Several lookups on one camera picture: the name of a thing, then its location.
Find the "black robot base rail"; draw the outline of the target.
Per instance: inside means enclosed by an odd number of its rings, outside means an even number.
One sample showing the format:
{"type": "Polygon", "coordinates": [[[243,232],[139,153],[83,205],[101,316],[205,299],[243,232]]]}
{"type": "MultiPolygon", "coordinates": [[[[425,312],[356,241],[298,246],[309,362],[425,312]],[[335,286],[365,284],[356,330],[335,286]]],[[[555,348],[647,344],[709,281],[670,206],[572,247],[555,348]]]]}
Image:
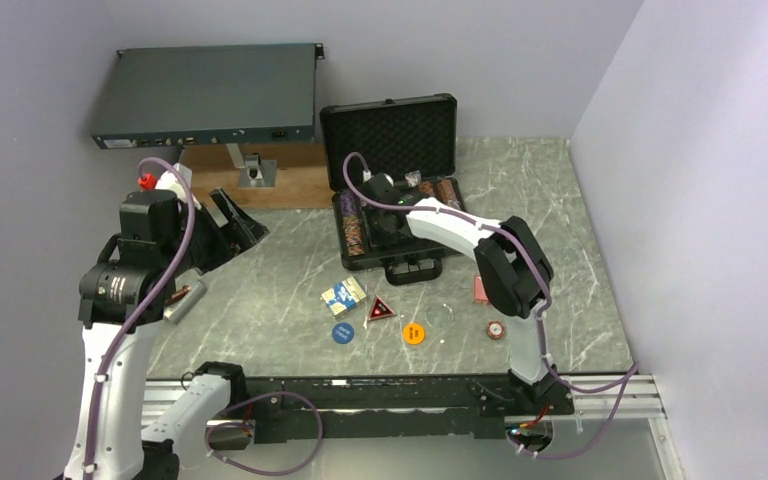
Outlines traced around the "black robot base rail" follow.
{"type": "Polygon", "coordinates": [[[289,440],[467,435],[502,439],[517,419],[570,415],[570,391],[528,387],[510,373],[248,377],[241,398],[215,414],[246,420],[257,444],[289,440]]]}

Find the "orange big blind button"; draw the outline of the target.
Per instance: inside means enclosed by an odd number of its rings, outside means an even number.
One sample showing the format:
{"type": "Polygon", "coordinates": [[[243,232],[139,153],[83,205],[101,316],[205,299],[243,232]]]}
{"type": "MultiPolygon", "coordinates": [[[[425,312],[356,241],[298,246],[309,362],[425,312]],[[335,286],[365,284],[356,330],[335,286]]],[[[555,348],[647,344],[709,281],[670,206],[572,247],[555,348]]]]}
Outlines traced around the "orange big blind button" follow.
{"type": "Polygon", "coordinates": [[[424,342],[426,331],[420,324],[411,322],[402,329],[402,339],[408,345],[419,345],[424,342]]]}

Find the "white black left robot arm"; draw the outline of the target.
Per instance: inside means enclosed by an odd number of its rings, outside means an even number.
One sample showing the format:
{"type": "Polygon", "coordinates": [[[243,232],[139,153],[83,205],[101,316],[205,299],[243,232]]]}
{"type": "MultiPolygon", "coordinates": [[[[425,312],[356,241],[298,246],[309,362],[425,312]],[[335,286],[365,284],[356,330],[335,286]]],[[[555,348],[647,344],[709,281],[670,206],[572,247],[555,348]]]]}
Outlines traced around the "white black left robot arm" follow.
{"type": "Polygon", "coordinates": [[[239,417],[249,391],[240,365],[208,361],[183,396],[150,426],[141,423],[151,352],[177,277],[210,272],[254,247],[267,228],[222,189],[213,216],[171,188],[122,202],[120,229],[79,283],[84,380],[66,479],[174,479],[217,414],[239,417]]]}

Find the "blue small blind button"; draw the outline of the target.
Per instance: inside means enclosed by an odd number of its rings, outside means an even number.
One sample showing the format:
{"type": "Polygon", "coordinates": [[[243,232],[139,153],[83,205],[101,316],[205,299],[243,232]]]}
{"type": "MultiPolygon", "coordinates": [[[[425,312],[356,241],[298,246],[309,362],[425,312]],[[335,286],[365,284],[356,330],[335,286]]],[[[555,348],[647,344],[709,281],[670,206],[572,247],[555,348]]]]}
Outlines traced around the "blue small blind button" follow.
{"type": "Polygon", "coordinates": [[[355,330],[351,324],[339,322],[333,327],[331,336],[337,344],[345,345],[354,339],[355,330]]]}

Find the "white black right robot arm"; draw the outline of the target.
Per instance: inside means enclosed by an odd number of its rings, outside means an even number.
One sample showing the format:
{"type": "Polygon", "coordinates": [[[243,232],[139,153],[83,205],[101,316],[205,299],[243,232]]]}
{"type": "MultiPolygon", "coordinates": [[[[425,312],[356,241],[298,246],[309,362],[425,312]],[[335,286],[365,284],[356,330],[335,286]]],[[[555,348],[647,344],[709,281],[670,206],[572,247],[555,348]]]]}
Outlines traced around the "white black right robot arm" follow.
{"type": "Polygon", "coordinates": [[[385,174],[350,190],[367,205],[392,213],[405,234],[439,243],[476,263],[489,304],[506,318],[512,404],[524,415],[544,408],[555,371],[538,320],[550,304],[552,271],[540,249],[526,249],[527,241],[539,245],[525,221],[485,219],[417,189],[402,192],[385,174]]]}

